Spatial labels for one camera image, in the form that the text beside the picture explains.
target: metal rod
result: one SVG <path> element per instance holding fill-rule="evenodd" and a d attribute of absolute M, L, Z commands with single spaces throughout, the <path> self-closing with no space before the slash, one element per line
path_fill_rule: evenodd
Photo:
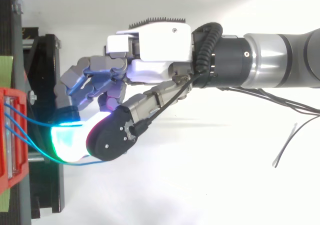
<path fill-rule="evenodd" d="M 29 163 L 43 162 L 44 160 L 45 160 L 44 157 L 38 152 L 32 151 L 28 153 Z"/>

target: green light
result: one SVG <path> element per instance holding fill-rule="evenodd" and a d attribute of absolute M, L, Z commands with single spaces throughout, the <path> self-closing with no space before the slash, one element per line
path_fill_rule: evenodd
<path fill-rule="evenodd" d="M 62 123 L 66 127 L 52 127 L 51 140 L 55 154 L 65 162 L 76 162 L 89 155 L 86 140 L 92 128 L 107 117 L 109 112 L 98 112 L 88 121 L 75 121 Z"/>

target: coiled black cable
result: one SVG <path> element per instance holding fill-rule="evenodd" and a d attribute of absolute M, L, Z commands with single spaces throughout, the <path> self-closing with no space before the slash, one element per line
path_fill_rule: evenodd
<path fill-rule="evenodd" d="M 219 23 L 210 22 L 198 27 L 195 32 L 208 32 L 199 52 L 196 55 L 195 70 L 200 73 L 207 73 L 211 67 L 211 56 L 215 46 L 222 36 L 223 28 Z"/>

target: cable connector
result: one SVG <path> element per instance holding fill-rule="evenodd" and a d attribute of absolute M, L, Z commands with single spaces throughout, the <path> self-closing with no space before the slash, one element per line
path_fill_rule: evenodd
<path fill-rule="evenodd" d="M 135 123 L 133 126 L 129 127 L 129 131 L 132 135 L 139 137 L 141 134 L 147 131 L 151 123 L 152 121 L 149 118 L 142 119 Z"/>

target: white background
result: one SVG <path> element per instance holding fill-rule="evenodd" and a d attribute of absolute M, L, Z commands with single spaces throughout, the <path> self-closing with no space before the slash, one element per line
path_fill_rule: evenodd
<path fill-rule="evenodd" d="M 62 40 L 61 72 L 101 55 L 106 37 L 147 17 L 219 22 L 226 35 L 300 34 L 320 28 L 320 0 L 24 0 L 24 26 Z M 147 87 L 130 87 L 129 98 Z M 269 89 L 320 107 L 318 89 Z M 81 115 L 98 110 L 91 105 Z M 272 162 L 296 114 L 258 98 L 194 89 L 167 109 L 126 155 L 64 168 L 65 208 L 35 225 L 320 224 L 320 120 Z"/>

